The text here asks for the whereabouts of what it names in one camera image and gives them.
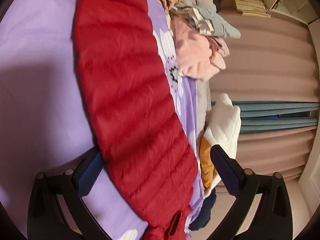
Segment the white flower pattern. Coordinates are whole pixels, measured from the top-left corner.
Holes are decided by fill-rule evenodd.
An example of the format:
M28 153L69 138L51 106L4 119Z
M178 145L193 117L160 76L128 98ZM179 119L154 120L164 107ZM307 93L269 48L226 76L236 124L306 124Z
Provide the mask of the white flower pattern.
M193 149L193 151L196 151L196 131L192 130L188 135L188 141Z
M161 29L160 39L155 31L153 31L153 36L157 41L158 54L164 65L164 72L170 86L170 93L173 98L174 108L179 117L181 117L180 98L183 96L182 77L178 75L177 56L173 38L169 31L163 32Z
M137 229L127 230L118 240L136 240L138 236Z

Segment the blue curtain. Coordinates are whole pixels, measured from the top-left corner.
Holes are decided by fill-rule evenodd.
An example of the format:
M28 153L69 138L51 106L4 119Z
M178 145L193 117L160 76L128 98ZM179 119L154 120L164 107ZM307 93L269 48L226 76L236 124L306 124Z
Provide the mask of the blue curtain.
M318 110L320 103L263 101L235 101L232 103L241 109L240 133L264 132L318 125L318 118L291 116L295 113Z

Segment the pink curtain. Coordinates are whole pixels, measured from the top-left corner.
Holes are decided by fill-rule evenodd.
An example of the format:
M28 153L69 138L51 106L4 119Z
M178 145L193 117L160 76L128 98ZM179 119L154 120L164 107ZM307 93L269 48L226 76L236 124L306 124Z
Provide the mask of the pink curtain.
M212 101L222 92L233 101L320 101L319 67L306 26L275 16L241 16L233 0L222 7L241 38L226 39L230 56L226 70L210 79ZM256 174L279 171L285 180L295 179L307 163L316 128L242 134L236 160ZM217 191L225 187L220 184Z
M230 5L221 15L241 38L226 39L230 56L227 68L210 79L212 101L222 92L233 101L320 101L319 67L306 26L241 16Z

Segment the white cabinet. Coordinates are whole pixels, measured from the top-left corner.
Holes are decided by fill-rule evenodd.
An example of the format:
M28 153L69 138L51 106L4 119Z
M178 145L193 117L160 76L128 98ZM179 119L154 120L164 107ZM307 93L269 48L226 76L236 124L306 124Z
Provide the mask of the white cabinet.
M305 24L318 19L308 0L264 0L268 10L294 18Z
M313 23L309 24L308 27L313 41L313 45L316 49L316 56L320 67L320 19L317 19Z

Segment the red puffer jacket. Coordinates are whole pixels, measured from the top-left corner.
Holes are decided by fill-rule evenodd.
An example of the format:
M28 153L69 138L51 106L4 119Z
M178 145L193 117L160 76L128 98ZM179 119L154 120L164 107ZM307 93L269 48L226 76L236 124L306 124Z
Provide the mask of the red puffer jacket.
M197 162L152 33L146 0L78 1L77 70L109 174L145 240L182 240Z

